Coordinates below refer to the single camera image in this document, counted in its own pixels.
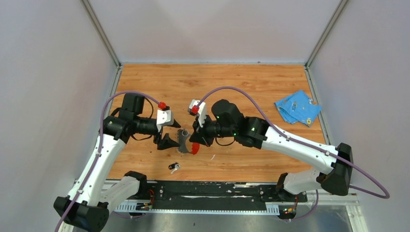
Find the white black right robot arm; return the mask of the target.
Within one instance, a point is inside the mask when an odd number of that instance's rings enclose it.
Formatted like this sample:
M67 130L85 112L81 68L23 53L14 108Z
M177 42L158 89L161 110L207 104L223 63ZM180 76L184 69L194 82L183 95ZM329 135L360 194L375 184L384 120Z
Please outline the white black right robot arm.
M276 186L279 200L288 202L301 192L317 189L338 196L348 194L352 168L339 158L351 161L349 145L324 145L304 139L269 125L265 119L244 116L235 104L224 99L211 107L215 120L207 114L206 104L198 100L191 101L188 112L196 117L189 138L192 143L210 147L218 138L232 137L242 146L279 152L311 165L307 171L280 175Z

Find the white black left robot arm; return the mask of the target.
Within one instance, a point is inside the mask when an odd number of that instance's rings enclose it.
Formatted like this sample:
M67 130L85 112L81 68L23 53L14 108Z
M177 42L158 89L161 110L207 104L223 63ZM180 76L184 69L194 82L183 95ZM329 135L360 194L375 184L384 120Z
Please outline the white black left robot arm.
M57 232L71 232L74 228L100 232L123 201L130 196L137 200L147 196L147 177L135 171L127 172L119 183L102 191L115 160L135 134L153 138L158 150L179 146L169 134L162 133L165 126L181 127L166 103L137 91L121 94L122 106L110 115L106 114L107 107L115 95L104 104L99 135L89 161L67 196L57 197L54 202L60 216Z

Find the keyring holder with red handle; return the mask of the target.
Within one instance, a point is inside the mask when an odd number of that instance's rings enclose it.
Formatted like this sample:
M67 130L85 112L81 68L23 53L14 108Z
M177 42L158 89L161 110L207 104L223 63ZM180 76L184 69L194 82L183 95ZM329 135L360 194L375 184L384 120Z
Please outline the keyring holder with red handle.
M179 129L176 133L177 142L179 147L177 147L177 152L183 156L184 154L196 155L199 151L199 145L194 145L189 142L190 133L187 129Z

